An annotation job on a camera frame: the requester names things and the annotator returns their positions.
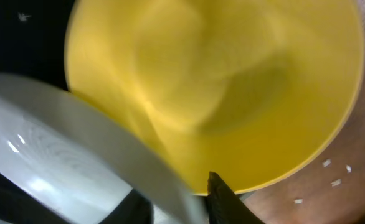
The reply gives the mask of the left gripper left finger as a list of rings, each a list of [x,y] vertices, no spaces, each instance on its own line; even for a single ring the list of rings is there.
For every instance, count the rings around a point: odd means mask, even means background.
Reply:
[[[101,209],[56,192],[41,179],[36,195],[0,174],[0,222],[6,223],[153,223],[153,206],[132,190],[116,205]]]

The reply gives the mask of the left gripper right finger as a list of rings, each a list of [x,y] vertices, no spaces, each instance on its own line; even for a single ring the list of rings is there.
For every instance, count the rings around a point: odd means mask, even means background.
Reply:
[[[216,172],[209,173],[207,192],[210,224],[263,224]]]

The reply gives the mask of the grey round plate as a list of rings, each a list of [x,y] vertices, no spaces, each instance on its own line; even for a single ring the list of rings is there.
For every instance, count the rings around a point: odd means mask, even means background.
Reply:
[[[201,201],[137,137],[71,93],[0,73],[0,174],[29,194],[56,192],[106,209],[136,190],[165,223],[204,223]]]

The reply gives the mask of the yellow bowl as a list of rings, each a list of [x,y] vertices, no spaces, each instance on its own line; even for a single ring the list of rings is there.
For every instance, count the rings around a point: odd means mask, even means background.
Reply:
[[[363,79],[349,0],[82,0],[65,40],[69,90],[205,195],[296,173],[341,131]]]

